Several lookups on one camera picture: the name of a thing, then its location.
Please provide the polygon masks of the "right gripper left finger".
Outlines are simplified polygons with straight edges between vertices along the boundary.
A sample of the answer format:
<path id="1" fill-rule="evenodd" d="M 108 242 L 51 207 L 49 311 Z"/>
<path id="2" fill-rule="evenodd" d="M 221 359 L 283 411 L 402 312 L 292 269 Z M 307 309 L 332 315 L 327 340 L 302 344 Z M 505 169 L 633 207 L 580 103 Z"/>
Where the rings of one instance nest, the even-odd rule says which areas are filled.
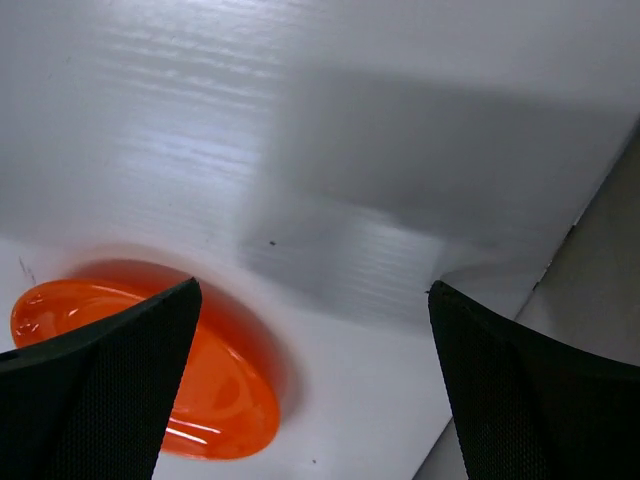
<path id="1" fill-rule="evenodd" d="M 2 478 L 151 478 L 201 305 L 191 278 L 2 353 Z"/>

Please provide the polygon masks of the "orange plate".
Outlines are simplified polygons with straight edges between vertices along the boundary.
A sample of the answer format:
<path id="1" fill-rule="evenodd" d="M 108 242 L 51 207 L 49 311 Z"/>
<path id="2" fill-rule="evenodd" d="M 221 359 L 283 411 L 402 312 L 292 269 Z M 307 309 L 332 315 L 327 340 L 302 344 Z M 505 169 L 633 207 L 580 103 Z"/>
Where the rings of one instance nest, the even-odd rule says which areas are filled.
<path id="1" fill-rule="evenodd" d="M 185 280 L 188 273 L 141 260 L 98 260 L 37 284 L 14 303 L 13 341 L 26 347 L 120 313 Z M 229 461 L 275 438 L 294 379 L 256 312 L 201 279 L 202 306 L 166 434 L 165 453 Z"/>

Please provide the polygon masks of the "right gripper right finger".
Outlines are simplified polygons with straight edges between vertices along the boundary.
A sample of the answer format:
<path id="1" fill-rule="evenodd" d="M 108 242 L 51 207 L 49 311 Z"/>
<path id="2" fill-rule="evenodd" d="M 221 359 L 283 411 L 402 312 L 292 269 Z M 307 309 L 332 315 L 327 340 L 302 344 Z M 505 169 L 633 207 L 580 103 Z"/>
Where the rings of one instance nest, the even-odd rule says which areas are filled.
<path id="1" fill-rule="evenodd" d="M 471 479 L 636 479 L 639 369 L 436 281 L 429 318 Z"/>

